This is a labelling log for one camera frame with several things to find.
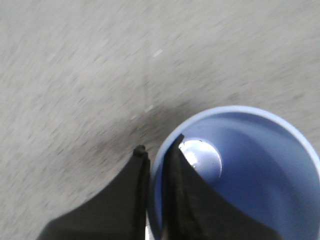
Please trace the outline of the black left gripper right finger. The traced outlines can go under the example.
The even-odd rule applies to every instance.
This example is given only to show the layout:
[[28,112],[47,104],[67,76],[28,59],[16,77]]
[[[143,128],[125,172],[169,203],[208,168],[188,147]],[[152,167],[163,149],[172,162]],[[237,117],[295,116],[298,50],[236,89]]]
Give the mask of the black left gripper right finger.
[[213,190],[179,148],[179,135],[162,166],[162,239],[280,240],[274,229],[243,213]]

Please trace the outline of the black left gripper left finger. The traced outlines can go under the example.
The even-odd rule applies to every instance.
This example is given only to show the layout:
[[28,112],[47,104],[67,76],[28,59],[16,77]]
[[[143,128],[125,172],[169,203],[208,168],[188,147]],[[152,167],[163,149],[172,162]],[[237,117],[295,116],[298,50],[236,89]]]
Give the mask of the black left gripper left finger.
[[51,220],[39,240],[143,240],[151,162],[138,145],[123,169],[96,196]]

